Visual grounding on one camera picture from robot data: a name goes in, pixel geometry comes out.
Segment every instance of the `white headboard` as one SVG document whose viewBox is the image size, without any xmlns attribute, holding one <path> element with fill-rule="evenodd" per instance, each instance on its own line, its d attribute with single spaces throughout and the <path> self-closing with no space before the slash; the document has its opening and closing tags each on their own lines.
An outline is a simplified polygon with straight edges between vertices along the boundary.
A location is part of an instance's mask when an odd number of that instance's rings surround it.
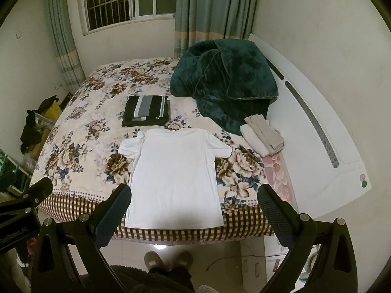
<svg viewBox="0 0 391 293">
<path fill-rule="evenodd" d="M 284 56 L 260 38 L 279 96 L 267 118 L 282 131 L 282 155 L 299 212 L 312 218 L 331 212 L 371 189 L 364 163 L 327 100 Z"/>
</svg>

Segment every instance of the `black cable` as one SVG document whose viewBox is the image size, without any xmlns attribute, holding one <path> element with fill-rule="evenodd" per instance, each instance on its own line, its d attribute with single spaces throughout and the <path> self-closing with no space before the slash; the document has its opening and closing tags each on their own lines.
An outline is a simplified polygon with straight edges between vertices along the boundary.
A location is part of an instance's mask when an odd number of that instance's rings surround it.
<svg viewBox="0 0 391 293">
<path fill-rule="evenodd" d="M 282 255 L 287 255 L 288 253 L 285 253 L 285 254 L 272 254 L 272 255 L 255 255 L 255 254 L 249 254 L 249 255 L 237 255 L 235 257 L 223 257 L 223 258 L 220 258 L 220 259 L 217 259 L 215 261 L 213 261 L 209 267 L 207 267 L 206 271 L 205 272 L 208 272 L 209 268 L 214 265 L 216 262 L 220 261 L 220 260 L 223 260 L 223 259 L 236 259 L 236 258 L 241 258 L 241 257 L 256 257 L 256 258 L 270 258 L 270 257 L 278 257 L 278 256 L 282 256 Z"/>
</svg>

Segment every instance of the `shoe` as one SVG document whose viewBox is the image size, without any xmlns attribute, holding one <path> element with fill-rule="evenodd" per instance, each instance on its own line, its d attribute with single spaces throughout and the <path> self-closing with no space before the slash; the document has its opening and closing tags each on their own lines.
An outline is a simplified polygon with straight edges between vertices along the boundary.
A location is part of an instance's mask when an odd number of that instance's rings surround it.
<svg viewBox="0 0 391 293">
<path fill-rule="evenodd" d="M 192 264 L 192 254 L 189 251 L 182 251 L 177 257 L 177 259 L 174 261 L 173 268 L 183 267 L 189 270 Z"/>
<path fill-rule="evenodd" d="M 148 271 L 152 268 L 166 270 L 166 267 L 155 251 L 149 251 L 144 255 L 144 262 L 147 266 Z"/>
</svg>

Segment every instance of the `teal curtain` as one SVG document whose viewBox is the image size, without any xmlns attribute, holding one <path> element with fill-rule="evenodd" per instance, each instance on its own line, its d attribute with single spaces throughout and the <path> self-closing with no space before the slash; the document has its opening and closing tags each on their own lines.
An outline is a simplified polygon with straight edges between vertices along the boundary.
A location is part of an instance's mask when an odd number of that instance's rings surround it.
<svg viewBox="0 0 391 293">
<path fill-rule="evenodd" d="M 72 93 L 84 83 L 85 75 L 77 54 L 66 0 L 45 0 L 47 21 L 52 33 L 57 60 Z"/>
<path fill-rule="evenodd" d="M 257 0 L 177 0 L 175 57 L 191 45 L 212 39 L 247 39 Z"/>
</svg>

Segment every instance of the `drawer handle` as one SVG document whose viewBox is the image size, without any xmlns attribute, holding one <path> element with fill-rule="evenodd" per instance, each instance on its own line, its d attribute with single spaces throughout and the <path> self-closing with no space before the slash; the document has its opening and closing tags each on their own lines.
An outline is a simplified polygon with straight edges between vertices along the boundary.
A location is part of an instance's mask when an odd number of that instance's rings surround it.
<svg viewBox="0 0 391 293">
<path fill-rule="evenodd" d="M 258 278 L 259 277 L 259 262 L 257 262 L 255 264 L 255 277 Z"/>
</svg>

